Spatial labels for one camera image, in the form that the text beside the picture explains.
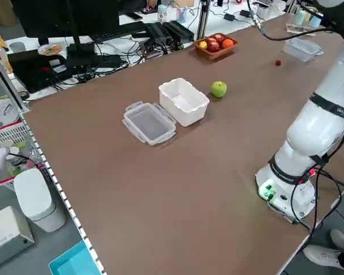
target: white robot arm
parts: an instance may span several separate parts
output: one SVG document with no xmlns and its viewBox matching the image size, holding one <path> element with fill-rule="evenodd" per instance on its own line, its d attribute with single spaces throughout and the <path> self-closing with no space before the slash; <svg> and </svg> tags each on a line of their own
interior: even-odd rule
<svg viewBox="0 0 344 275">
<path fill-rule="evenodd" d="M 344 0 L 317 0 L 329 22 L 344 26 Z M 335 64 L 287 131 L 287 140 L 256 174 L 259 195 L 295 221 L 315 206 L 306 173 L 344 136 L 344 46 Z"/>
</svg>

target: white desk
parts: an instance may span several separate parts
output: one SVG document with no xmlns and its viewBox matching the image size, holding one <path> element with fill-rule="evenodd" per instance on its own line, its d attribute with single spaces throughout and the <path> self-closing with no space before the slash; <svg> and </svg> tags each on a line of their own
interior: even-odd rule
<svg viewBox="0 0 344 275">
<path fill-rule="evenodd" d="M 199 0 L 195 0 L 195 5 L 192 9 L 194 9 L 194 13 L 195 15 L 192 15 L 190 12 L 187 12 L 187 19 L 186 22 L 183 24 L 185 27 L 188 27 L 191 23 L 191 26 L 189 27 L 189 29 L 196 35 L 197 32 L 197 28 L 198 28 L 198 23 L 199 23 L 199 14 L 201 9 L 198 7 L 201 7 L 201 5 L 199 5 L 200 2 Z M 243 29 L 243 28 L 247 28 L 250 27 L 250 24 L 253 24 L 252 20 L 249 18 L 245 18 L 242 16 L 239 16 L 239 14 L 236 14 L 237 19 L 238 20 L 242 20 L 242 21 L 246 21 L 246 22 L 240 22 L 240 21 L 227 21 L 225 19 L 223 19 L 222 14 L 224 10 L 226 10 L 228 8 L 228 5 L 225 3 L 223 4 L 223 7 L 214 7 L 213 3 L 211 4 L 210 10 L 213 11 L 216 15 L 214 15 L 212 12 L 209 13 L 209 19 L 208 19 L 208 25 L 206 27 L 206 32 L 205 35 L 211 35 L 213 33 L 216 32 L 221 32 L 221 33 L 231 33 L 231 32 L 235 32 L 237 30 Z M 244 10 L 248 10 L 247 4 L 244 3 L 242 5 L 236 5 L 234 3 L 230 3 L 229 4 L 229 10 L 227 10 L 227 13 L 233 14 L 236 13 L 238 11 L 241 11 L 242 9 Z M 277 17 L 279 15 L 281 15 L 283 13 L 281 12 L 277 12 L 277 13 L 272 13 L 271 14 L 271 18 Z M 157 21 L 157 14 L 153 13 L 153 14 L 141 14 L 141 16 L 143 17 L 143 22 L 144 23 L 154 23 Z M 176 19 L 176 9 L 173 7 L 169 7 L 168 11 L 167 11 L 167 16 L 168 16 L 168 20 L 175 20 Z M 130 23 L 133 22 L 133 20 L 131 18 L 128 18 L 125 15 L 120 16 L 120 24 L 125 24 L 125 23 Z M 73 38 L 72 37 L 59 37 L 59 38 L 50 38 L 49 41 L 50 43 L 62 43 L 62 45 L 64 46 L 63 48 L 66 49 L 66 44 L 65 44 L 65 39 L 67 44 L 71 44 L 73 43 Z M 125 36 L 123 38 L 116 38 L 113 40 L 109 40 L 106 41 L 102 44 L 99 44 L 99 47 L 101 49 L 101 51 L 103 53 L 107 53 L 107 54 L 121 54 L 121 52 L 128 52 L 131 47 L 133 47 L 133 45 L 135 44 L 135 41 L 143 41 L 146 40 L 145 38 L 143 39 L 138 39 L 138 40 L 133 40 L 131 38 L 131 36 Z M 85 42 L 92 42 L 92 40 L 88 37 L 88 36 L 83 36 L 80 37 L 80 41 L 82 43 Z M 28 37 L 20 37 L 20 38 L 16 38 L 16 39 L 12 39 L 12 40 L 7 40 L 6 41 L 8 45 L 10 45 L 13 42 L 23 42 L 26 46 L 26 50 L 34 50 L 34 49 L 38 49 L 39 48 L 39 44 L 38 44 L 38 39 L 36 38 L 28 38 Z M 189 46 L 191 43 L 186 43 L 184 44 L 185 47 Z M 62 56 L 64 56 L 66 58 L 66 50 L 63 50 L 62 52 L 60 52 L 60 54 Z M 130 57 L 130 65 L 133 65 L 133 62 L 136 62 L 136 60 L 138 60 L 139 57 L 134 56 L 134 57 Z M 13 74 L 9 75 L 9 77 L 12 79 L 12 82 L 14 84 L 14 86 L 16 88 L 19 88 L 21 86 L 21 84 L 19 83 L 18 80 L 15 79 L 15 76 Z M 74 83 L 74 85 L 76 84 L 76 80 L 74 78 L 66 80 L 66 83 Z M 69 87 L 71 87 L 71 85 L 61 85 L 59 84 L 59 87 L 61 87 L 62 89 L 67 89 Z M 53 87 L 49 87 L 46 89 L 43 89 L 41 91 L 38 91 L 36 93 L 33 93 L 30 95 L 29 100 L 36 100 L 36 99 L 40 99 L 42 97 L 51 95 L 53 93 L 56 93 L 57 90 Z"/>
</svg>

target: person's foot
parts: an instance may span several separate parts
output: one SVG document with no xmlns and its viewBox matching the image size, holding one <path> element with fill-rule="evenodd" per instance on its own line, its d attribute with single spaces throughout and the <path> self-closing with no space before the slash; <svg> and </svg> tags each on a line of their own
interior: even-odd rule
<svg viewBox="0 0 344 275">
<path fill-rule="evenodd" d="M 334 245 L 344 252 L 344 234 L 337 229 L 332 229 L 332 231 L 330 231 L 330 237 Z"/>
<path fill-rule="evenodd" d="M 318 245 L 308 245 L 303 249 L 303 253 L 311 262 L 317 265 L 344 269 L 338 261 L 338 256 L 341 253 L 339 250 Z"/>
</svg>

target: gray floor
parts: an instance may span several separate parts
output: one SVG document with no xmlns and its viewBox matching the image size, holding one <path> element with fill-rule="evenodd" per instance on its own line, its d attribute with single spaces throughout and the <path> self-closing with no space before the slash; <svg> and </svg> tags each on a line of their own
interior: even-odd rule
<svg viewBox="0 0 344 275">
<path fill-rule="evenodd" d="M 54 186 L 51 187 L 52 197 L 60 200 Z M 21 211 L 15 193 L 0 186 L 0 210 L 13 206 Z M 33 222 L 29 221 L 35 244 L 16 255 L 12 259 L 0 265 L 0 275 L 26 274 L 47 275 L 50 274 L 48 264 L 81 241 L 81 237 L 71 217 L 67 213 L 66 224 L 52 233 L 46 233 Z"/>
<path fill-rule="evenodd" d="M 0 34 L 5 39 L 25 36 L 19 24 L 14 27 L 0 27 Z M 4 187 L 0 187 L 0 209 L 8 205 L 12 205 L 18 209 L 15 194 Z M 63 228 L 50 234 L 45 233 L 32 223 L 30 226 L 36 244 L 0 266 L 0 275 L 49 274 L 48 263 L 81 240 L 75 225 L 69 217 L 67 224 Z M 311 244 L 332 247 L 333 245 L 329 239 L 329 231 L 334 228 L 344 232 L 344 199 L 338 210 L 326 219 L 321 229 L 316 231 Z M 303 253 L 299 253 L 282 273 L 282 275 L 310 274 L 344 275 L 344 271 L 315 265 L 307 260 Z"/>
</svg>

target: brown table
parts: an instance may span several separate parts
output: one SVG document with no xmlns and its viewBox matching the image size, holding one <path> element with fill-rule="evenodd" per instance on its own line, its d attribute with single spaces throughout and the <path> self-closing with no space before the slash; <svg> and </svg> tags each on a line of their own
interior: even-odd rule
<svg viewBox="0 0 344 275">
<path fill-rule="evenodd" d="M 286 19 L 267 22 L 268 34 L 287 35 Z M 284 142 L 341 39 L 318 34 L 325 54 L 303 63 L 254 28 L 232 37 L 239 46 L 222 60 L 188 48 L 49 96 L 25 114 L 108 274 L 275 274 L 307 235 L 267 209 L 255 172 Z M 206 117 L 178 126 L 172 140 L 142 144 L 121 122 L 125 107 L 158 102 L 158 86 L 176 77 L 206 94 L 222 80 L 228 94 L 210 98 Z M 328 170 L 344 181 L 344 149 Z M 337 192 L 320 185 L 323 215 Z"/>
</svg>

